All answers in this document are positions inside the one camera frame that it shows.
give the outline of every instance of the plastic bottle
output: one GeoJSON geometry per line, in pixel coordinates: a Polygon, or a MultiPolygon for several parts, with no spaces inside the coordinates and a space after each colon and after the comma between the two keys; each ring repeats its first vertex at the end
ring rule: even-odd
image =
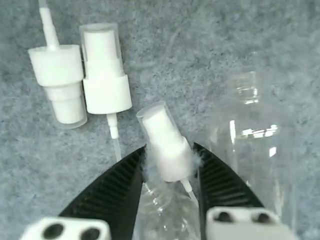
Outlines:
{"type": "Polygon", "coordinates": [[[199,240],[199,209],[166,183],[144,183],[136,219],[140,240],[199,240]]]}
{"type": "Polygon", "coordinates": [[[265,81],[254,67],[228,74],[228,101],[214,112],[210,150],[251,187],[267,209],[295,230],[292,127],[285,110],[268,96],[265,81]]]}

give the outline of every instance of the clear plastic cap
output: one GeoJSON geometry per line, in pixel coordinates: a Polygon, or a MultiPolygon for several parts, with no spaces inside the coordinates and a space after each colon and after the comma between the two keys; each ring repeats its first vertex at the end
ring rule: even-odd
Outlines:
{"type": "Polygon", "coordinates": [[[150,143],[165,144],[168,141],[180,141],[182,138],[164,101],[144,107],[136,117],[150,143]]]}
{"type": "Polygon", "coordinates": [[[116,23],[95,23],[79,27],[87,77],[120,77],[122,56],[116,23]]]}

